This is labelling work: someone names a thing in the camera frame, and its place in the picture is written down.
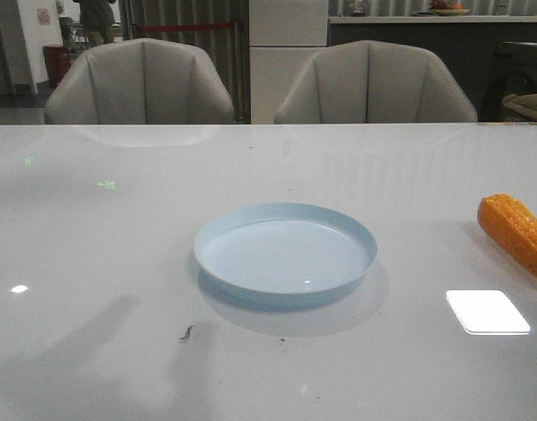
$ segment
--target glossy tabletop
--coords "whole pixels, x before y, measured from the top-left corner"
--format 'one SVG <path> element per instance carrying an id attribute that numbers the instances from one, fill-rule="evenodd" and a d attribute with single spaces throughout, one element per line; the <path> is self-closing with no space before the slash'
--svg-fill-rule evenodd
<path id="1" fill-rule="evenodd" d="M 537 420 L 537 279 L 476 222 L 499 192 L 537 215 L 537 125 L 0 126 L 0 421 Z M 277 202 L 373 232 L 353 293 L 210 288 L 197 231 Z M 484 289 L 529 334 L 467 333 L 447 291 Z"/>

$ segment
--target corn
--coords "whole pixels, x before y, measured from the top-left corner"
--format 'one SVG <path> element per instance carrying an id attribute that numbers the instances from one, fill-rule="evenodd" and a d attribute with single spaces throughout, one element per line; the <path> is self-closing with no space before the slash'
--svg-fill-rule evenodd
<path id="1" fill-rule="evenodd" d="M 506 194 L 485 197 L 477 221 L 499 246 L 537 276 L 537 218 L 522 202 Z"/>

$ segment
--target light blue plate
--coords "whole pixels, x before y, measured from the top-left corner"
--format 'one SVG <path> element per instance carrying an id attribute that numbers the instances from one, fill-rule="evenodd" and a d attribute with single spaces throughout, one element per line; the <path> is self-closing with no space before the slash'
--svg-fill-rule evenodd
<path id="1" fill-rule="evenodd" d="M 377 256 L 372 233 L 335 210 L 267 203 L 213 219 L 195 256 L 217 287 L 240 299 L 305 307 L 351 292 Z"/>

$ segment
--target chair backrest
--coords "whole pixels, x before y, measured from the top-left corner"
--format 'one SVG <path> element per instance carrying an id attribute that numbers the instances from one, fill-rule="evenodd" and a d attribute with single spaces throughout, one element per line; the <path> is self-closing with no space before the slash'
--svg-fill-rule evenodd
<path id="1" fill-rule="evenodd" d="M 48 98 L 55 125 L 231 124 L 232 100 L 208 54 L 158 39 L 97 46 Z"/>
<path id="2" fill-rule="evenodd" d="M 316 52 L 275 117 L 277 124 L 475 121 L 473 104 L 436 54 L 378 41 Z"/>

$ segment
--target red trash can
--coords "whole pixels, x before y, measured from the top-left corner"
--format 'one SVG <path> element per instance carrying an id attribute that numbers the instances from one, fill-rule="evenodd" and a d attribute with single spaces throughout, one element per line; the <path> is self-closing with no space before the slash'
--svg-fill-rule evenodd
<path id="1" fill-rule="evenodd" d="M 44 62 L 47 65 L 50 88 L 56 88 L 68 72 L 71 63 L 66 46 L 43 46 Z"/>

